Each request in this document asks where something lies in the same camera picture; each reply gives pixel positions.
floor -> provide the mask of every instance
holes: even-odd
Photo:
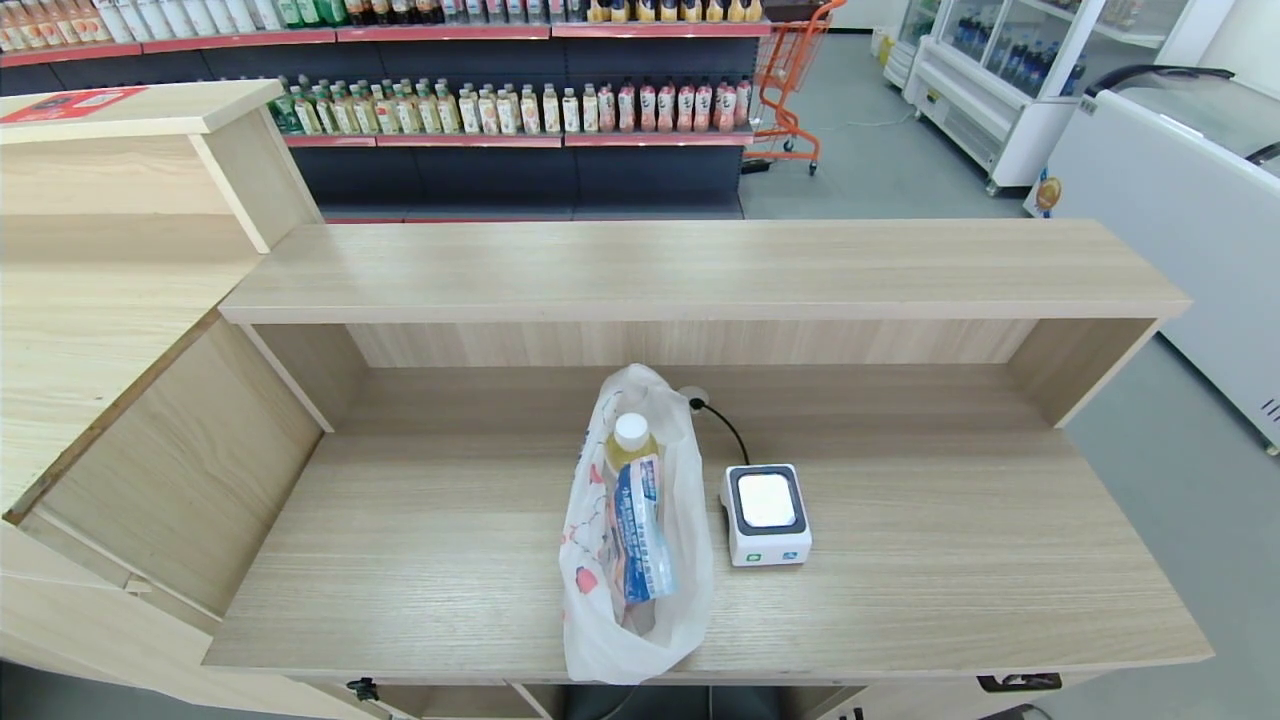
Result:
[[[883,83],[865,36],[832,36],[795,102],[818,129],[801,161],[742,178],[749,218],[1021,217]],[[1257,720],[1280,708],[1280,462],[1180,355],[1153,341],[1068,427],[1217,657],[1114,673],[1042,702],[1056,720]],[[146,691],[3,667],[5,720],[262,720]]]

white bottle cap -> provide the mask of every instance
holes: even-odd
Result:
[[[649,420],[639,413],[627,413],[618,416],[613,425],[613,439],[627,452],[635,452],[649,441]]]

light wood countertop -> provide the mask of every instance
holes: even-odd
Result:
[[[207,135],[261,108],[280,92],[283,92],[280,82],[275,79],[154,85],[83,118],[6,123],[0,126],[0,145],[104,137]],[[54,94],[3,97],[0,117],[33,105],[50,95]]]
[[[1166,318],[1185,295],[1092,220],[305,225],[237,323]]]
[[[6,217],[3,227],[0,507],[13,520],[260,255],[230,215],[200,231],[180,215]]]
[[[732,569],[739,461],[695,419],[716,543],[703,646],[658,682],[805,684],[1160,665],[1212,651],[1066,437],[1001,365],[680,368],[799,470],[800,568]],[[564,682],[558,538],[608,374],[374,370],[206,665],[383,683]]]

shopping cart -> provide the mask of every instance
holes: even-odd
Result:
[[[800,117],[787,109],[787,99],[804,85],[809,65],[818,54],[818,45],[827,36],[827,28],[831,27],[831,14],[844,4],[845,0],[831,0],[819,5],[808,20],[773,23],[768,37],[760,40],[755,87],[760,97],[762,126],[765,120],[763,115],[768,114],[772,118],[769,118],[771,124],[755,131],[755,141],[756,143],[768,142],[769,149],[749,150],[745,152],[745,158],[765,161],[808,159],[809,174],[818,172],[818,155],[822,152],[822,143],[817,136],[800,127]],[[813,151],[796,151],[797,137],[812,145]],[[777,150],[780,140],[782,141],[781,151]]]

refrigerator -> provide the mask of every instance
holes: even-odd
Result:
[[[906,86],[906,78],[911,74],[911,61],[915,59],[915,49],[920,45],[920,38],[933,31],[933,23],[938,18],[942,0],[910,0],[902,23],[899,26],[896,42],[890,50],[888,61],[884,63],[884,79],[899,88]]]
[[[1116,68],[1198,64],[1233,0],[943,0],[902,96],[987,172],[1036,182],[1080,92]]]
[[[1280,100],[1229,70],[1111,73],[1024,208],[1101,220],[1190,295],[1161,332],[1280,454]]]

